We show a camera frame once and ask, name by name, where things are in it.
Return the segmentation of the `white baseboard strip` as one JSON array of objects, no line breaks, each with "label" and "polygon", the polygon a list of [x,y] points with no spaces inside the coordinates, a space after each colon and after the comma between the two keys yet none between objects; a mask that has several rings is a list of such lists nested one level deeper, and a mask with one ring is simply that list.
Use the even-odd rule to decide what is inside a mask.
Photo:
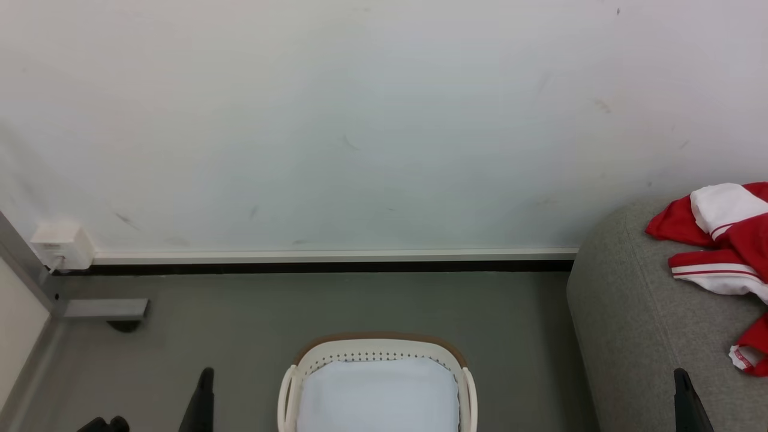
[{"label": "white baseboard strip", "polygon": [[351,251],[104,252],[93,265],[230,265],[231,263],[532,262],[572,260],[578,248],[482,248]]}]

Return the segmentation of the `white laundry basket brown rim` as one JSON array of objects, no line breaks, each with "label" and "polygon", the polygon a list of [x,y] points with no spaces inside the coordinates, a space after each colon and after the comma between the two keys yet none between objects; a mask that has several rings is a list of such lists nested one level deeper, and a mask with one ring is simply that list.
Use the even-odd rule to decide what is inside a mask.
[{"label": "white laundry basket brown rim", "polygon": [[277,404],[278,432],[296,432],[304,381],[332,362],[374,362],[428,358],[444,366],[458,383],[459,432],[477,432],[478,393],[461,352],[438,337],[397,332],[335,334],[300,350],[282,379]]}]

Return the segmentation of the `white wall socket box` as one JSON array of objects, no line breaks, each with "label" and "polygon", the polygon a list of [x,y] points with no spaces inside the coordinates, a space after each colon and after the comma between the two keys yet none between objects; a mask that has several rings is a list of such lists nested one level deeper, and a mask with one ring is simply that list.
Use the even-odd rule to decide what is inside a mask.
[{"label": "white wall socket box", "polygon": [[94,260],[94,244],[78,224],[41,224],[29,243],[49,270],[85,270]]}]

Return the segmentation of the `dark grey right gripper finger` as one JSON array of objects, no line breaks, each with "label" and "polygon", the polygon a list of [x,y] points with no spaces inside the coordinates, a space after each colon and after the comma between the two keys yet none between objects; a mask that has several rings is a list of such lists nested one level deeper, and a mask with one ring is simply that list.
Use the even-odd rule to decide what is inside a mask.
[{"label": "dark grey right gripper finger", "polygon": [[682,367],[674,370],[675,432],[714,432],[693,381]]}]

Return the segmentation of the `red and white jersey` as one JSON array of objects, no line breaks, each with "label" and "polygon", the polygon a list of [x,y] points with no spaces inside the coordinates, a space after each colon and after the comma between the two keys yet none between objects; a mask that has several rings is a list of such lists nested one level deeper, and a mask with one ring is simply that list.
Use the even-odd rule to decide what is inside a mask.
[{"label": "red and white jersey", "polygon": [[[768,182],[715,184],[673,200],[645,232],[696,247],[669,258],[675,279],[718,295],[754,295],[768,306]],[[730,348],[733,365],[768,377],[768,311]]]}]

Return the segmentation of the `grey metal frame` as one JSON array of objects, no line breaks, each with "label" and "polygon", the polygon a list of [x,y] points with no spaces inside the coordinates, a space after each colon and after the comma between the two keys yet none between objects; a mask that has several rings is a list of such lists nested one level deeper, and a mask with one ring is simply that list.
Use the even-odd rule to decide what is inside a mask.
[{"label": "grey metal frame", "polygon": [[117,322],[137,326],[150,309],[148,298],[68,299],[50,269],[35,255],[5,214],[0,212],[0,258],[42,306],[57,318],[95,319],[118,328]]}]

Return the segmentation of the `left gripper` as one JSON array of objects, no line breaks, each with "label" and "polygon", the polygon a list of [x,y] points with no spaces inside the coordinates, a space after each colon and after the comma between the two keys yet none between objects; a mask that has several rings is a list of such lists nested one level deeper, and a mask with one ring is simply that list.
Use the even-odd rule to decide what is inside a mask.
[{"label": "left gripper", "polygon": [[[205,367],[201,372],[178,432],[213,432],[214,373],[212,367]],[[109,422],[97,416],[76,432],[131,432],[131,427],[123,416],[114,416]]]}]

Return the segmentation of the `grey fabric sofa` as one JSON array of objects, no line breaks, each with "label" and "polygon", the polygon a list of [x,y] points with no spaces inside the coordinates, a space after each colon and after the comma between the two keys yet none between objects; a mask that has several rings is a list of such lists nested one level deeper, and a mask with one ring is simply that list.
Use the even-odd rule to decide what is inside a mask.
[{"label": "grey fabric sofa", "polygon": [[719,432],[768,432],[768,378],[732,365],[729,349],[768,310],[672,277],[691,246],[645,234],[670,197],[617,209],[579,248],[566,293],[601,432],[674,432],[674,370],[691,377]]}]

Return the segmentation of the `white furniture panel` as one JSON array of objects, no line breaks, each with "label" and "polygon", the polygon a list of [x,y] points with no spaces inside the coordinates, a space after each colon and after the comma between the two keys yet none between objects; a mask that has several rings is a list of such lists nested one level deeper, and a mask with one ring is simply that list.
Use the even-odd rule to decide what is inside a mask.
[{"label": "white furniture panel", "polygon": [[49,310],[0,258],[0,412],[49,316]]}]

